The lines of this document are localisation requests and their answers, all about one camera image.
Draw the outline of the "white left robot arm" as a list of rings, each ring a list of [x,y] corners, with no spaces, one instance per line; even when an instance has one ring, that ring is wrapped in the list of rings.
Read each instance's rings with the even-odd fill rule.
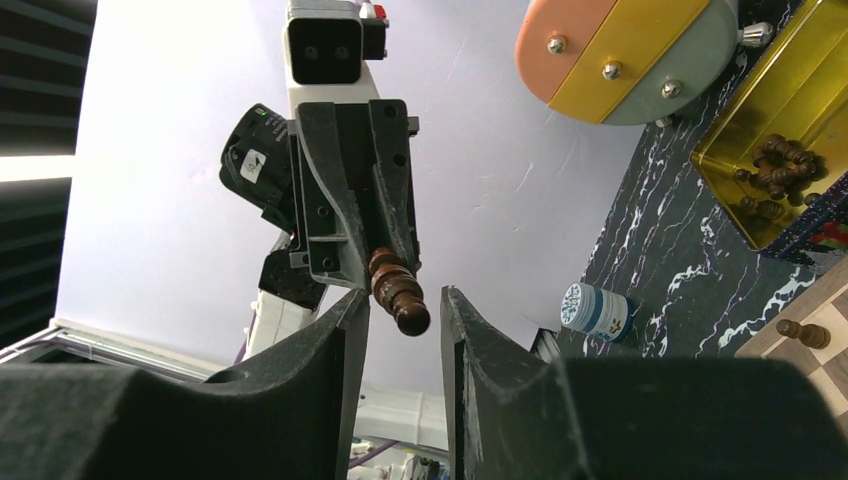
[[[242,116],[219,177],[280,230],[244,357],[312,323],[330,286],[372,295],[405,335],[428,329],[409,147],[418,130],[399,99],[307,102],[289,119],[256,104]]]

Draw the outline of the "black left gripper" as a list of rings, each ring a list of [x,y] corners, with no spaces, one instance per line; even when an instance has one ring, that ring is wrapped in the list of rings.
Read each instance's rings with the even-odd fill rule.
[[[418,124],[399,99],[307,102],[286,119],[250,107],[221,155],[219,177],[280,238],[259,286],[308,308],[327,286],[417,312],[421,267],[409,141]]]

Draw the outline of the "brown king chess piece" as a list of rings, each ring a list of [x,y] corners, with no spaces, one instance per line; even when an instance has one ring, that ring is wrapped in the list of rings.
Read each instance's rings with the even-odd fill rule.
[[[431,322],[423,290],[403,260],[391,249],[376,249],[368,264],[371,291],[377,303],[390,314],[401,333],[424,334]]]

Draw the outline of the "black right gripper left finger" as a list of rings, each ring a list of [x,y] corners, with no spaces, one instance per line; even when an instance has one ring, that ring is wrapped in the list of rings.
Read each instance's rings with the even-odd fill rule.
[[[370,306],[317,321],[203,383],[136,368],[5,364],[5,479],[343,479]]]

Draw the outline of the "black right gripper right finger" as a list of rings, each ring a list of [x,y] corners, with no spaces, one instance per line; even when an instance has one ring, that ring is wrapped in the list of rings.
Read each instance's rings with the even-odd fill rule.
[[[843,479],[847,440],[794,366],[754,358],[543,361],[441,292],[455,479]]]

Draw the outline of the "brown pawn chess piece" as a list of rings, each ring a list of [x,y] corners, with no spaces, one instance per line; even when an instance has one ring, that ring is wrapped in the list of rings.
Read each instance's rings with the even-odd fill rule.
[[[817,324],[801,324],[789,319],[780,319],[776,324],[777,332],[789,339],[800,341],[811,349],[824,349],[830,343],[830,332]]]

